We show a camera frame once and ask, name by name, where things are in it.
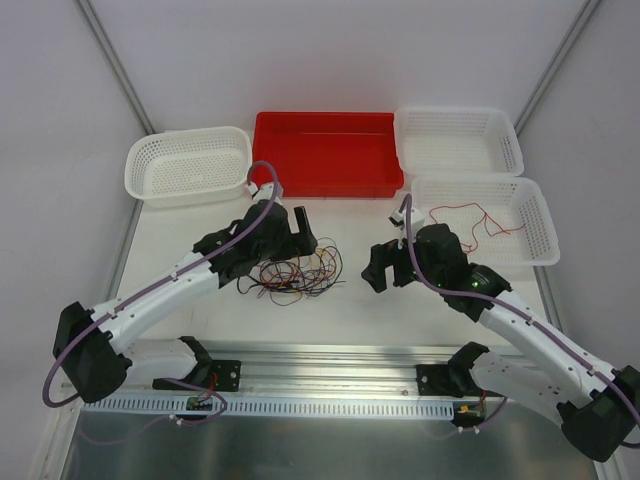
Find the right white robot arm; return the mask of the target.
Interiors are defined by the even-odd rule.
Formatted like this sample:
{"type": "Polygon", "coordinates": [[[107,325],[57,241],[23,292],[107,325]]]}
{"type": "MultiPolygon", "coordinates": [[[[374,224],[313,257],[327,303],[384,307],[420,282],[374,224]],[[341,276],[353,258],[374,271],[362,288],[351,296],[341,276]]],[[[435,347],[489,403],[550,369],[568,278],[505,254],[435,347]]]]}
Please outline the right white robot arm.
{"type": "Polygon", "coordinates": [[[480,388],[498,393],[556,424],[583,455],[605,462],[639,425],[639,372],[616,368],[544,324],[491,268],[469,261],[447,225],[424,226],[408,237],[376,244],[362,278],[377,293],[414,281],[438,293],[453,310],[507,340],[537,367],[510,364],[470,342],[449,361],[450,386],[469,395],[480,388]]]}

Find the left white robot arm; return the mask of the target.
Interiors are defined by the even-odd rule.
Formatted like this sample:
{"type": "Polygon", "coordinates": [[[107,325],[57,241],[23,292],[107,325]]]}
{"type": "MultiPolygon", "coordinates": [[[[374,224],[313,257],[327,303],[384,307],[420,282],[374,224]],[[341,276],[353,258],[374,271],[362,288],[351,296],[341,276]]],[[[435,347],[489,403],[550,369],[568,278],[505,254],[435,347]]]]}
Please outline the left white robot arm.
{"type": "Polygon", "coordinates": [[[192,336],[154,341],[140,336],[196,298],[248,275],[264,261],[309,256],[318,241],[307,212],[254,202],[245,216],[205,235],[172,269],[121,299],[86,309],[75,302],[61,314],[53,347],[77,397],[94,403],[125,384],[155,389],[221,385],[217,361],[192,336]]]}

